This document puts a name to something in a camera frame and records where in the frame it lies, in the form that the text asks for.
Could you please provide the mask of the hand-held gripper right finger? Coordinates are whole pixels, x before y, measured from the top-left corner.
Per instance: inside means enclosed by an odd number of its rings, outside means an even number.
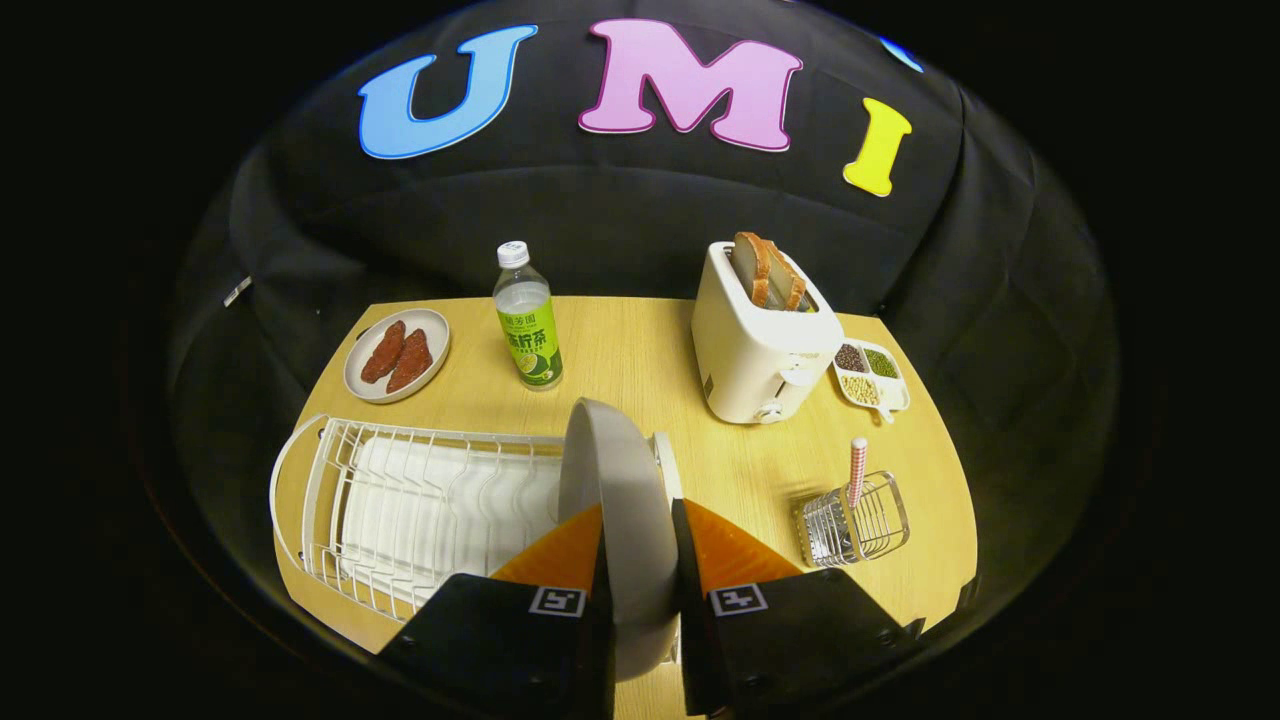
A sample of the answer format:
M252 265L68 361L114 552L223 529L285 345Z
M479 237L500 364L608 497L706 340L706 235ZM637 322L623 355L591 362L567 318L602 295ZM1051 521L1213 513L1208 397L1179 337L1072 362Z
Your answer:
M672 518L687 715L833 717L847 696L920 653L923 620L897 623L846 571L782 561L717 579L758 539L686 498Z

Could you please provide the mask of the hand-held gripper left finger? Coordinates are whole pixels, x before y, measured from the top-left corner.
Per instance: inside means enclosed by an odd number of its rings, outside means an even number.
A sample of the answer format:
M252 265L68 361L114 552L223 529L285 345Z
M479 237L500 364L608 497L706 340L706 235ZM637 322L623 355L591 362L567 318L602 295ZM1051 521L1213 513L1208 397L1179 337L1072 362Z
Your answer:
M611 719L613 598L602 506L489 577L457 573L380 651L417 685L480 719Z

